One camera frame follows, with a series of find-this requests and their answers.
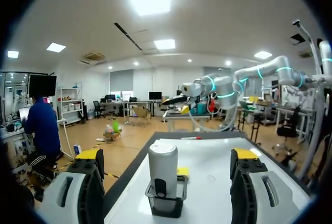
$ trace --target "window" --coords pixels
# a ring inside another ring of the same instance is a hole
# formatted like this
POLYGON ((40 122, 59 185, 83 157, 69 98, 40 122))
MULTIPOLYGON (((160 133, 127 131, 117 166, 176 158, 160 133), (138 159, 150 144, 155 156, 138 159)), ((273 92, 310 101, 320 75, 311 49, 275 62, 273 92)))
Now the window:
POLYGON ((122 100, 128 101, 130 97, 134 97, 134 91, 122 91, 122 100))
POLYGON ((121 98, 121 91, 114 91, 111 92, 110 94, 115 94, 115 98, 121 98))

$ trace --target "black pants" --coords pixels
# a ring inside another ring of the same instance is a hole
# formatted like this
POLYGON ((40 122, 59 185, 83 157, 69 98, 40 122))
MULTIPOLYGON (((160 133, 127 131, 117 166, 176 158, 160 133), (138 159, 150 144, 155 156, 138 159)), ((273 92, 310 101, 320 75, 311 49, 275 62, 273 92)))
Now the black pants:
POLYGON ((47 176, 53 179, 53 171, 50 169, 55 163, 57 155, 47 156, 42 155, 38 151, 34 151, 27 157, 27 163, 32 167, 34 171, 43 176, 47 176))

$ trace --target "shelf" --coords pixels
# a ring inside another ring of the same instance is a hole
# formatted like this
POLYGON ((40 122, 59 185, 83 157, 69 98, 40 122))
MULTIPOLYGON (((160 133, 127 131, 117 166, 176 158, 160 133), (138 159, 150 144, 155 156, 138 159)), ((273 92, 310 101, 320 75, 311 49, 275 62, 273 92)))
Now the shelf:
POLYGON ((77 90, 80 88, 59 88, 58 90, 77 90))
POLYGON ((77 119, 69 119, 68 121, 66 120, 65 122, 60 123, 59 125, 67 125, 67 124, 73 124, 73 123, 77 123, 80 122, 81 119, 77 118, 77 119))
POLYGON ((75 101, 82 101, 82 99, 75 99, 75 100, 69 100, 69 101, 58 101, 58 102, 67 103, 67 102, 75 102, 75 101))
POLYGON ((74 113, 76 111, 82 111, 82 109, 72 110, 72 111, 64 111, 64 112, 62 112, 62 114, 70 114, 70 113, 74 113))

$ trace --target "white shelving unit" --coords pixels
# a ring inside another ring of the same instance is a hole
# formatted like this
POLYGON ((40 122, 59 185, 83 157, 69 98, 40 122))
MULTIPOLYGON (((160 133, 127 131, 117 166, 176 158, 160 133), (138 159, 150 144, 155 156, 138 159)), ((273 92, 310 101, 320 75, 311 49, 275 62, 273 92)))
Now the white shelving unit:
POLYGON ((59 119, 66 119, 66 122, 63 124, 72 124, 80 121, 79 117, 69 117, 68 114, 70 113, 79 113, 81 116, 83 116, 83 100, 82 100, 82 84, 77 83, 77 88, 64 88, 64 87, 58 87, 57 89, 57 106, 58 106, 58 114, 59 119), (71 97, 71 100, 62 100, 64 97, 71 97), (63 111, 63 106, 68 105, 69 103, 79 103, 81 105, 80 109, 76 110, 68 110, 63 111))

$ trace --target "red marker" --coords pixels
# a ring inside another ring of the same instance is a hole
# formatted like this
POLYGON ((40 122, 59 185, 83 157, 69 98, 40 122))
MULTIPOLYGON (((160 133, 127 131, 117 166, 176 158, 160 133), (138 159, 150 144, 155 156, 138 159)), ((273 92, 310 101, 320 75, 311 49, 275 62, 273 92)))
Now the red marker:
POLYGON ((199 140, 201 140, 202 139, 202 137, 182 137, 181 139, 185 139, 185 140, 191 140, 191 139, 199 139, 199 140))

